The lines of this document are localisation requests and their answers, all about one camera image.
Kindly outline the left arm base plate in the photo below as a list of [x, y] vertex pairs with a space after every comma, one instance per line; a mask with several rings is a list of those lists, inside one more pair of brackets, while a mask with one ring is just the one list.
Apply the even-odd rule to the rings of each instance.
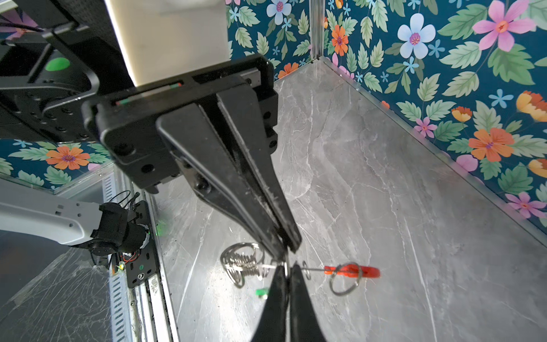
[[140, 201], [135, 204], [130, 223], [145, 230], [146, 236], [142, 246], [129, 255], [121, 255], [128, 287], [134, 289], [143, 285], [153, 276], [159, 275], [160, 263], [155, 243], [155, 232], [148, 203]]

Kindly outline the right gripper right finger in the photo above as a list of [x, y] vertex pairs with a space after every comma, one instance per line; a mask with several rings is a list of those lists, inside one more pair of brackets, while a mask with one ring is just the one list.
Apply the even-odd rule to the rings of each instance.
[[309, 296], [302, 268], [295, 263], [289, 279], [290, 341], [326, 342]]

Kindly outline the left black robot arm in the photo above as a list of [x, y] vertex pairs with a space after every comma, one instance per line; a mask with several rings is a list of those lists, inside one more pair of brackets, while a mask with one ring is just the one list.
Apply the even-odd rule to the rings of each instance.
[[184, 177], [276, 259], [301, 235], [271, 160], [274, 81], [308, 45], [305, 1], [17, 1], [1, 12], [1, 228], [132, 253], [119, 204], [53, 192], [107, 162], [140, 189]]

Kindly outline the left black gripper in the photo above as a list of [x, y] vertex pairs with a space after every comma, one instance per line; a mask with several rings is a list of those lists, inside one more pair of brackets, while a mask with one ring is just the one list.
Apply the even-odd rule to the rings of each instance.
[[[272, 62], [253, 54], [97, 96], [83, 103], [83, 124], [117, 166], [152, 193], [179, 173], [169, 142], [192, 167], [185, 175], [203, 200], [237, 218], [270, 255], [283, 259], [302, 237], [270, 156], [279, 100], [273, 72]], [[229, 154], [236, 143], [247, 181]]]

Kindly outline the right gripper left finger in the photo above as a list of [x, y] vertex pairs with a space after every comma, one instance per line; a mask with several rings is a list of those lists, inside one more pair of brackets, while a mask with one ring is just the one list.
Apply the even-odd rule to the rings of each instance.
[[289, 279], [285, 267], [277, 266], [269, 289], [269, 297], [252, 337], [252, 342], [284, 342], [289, 300]]

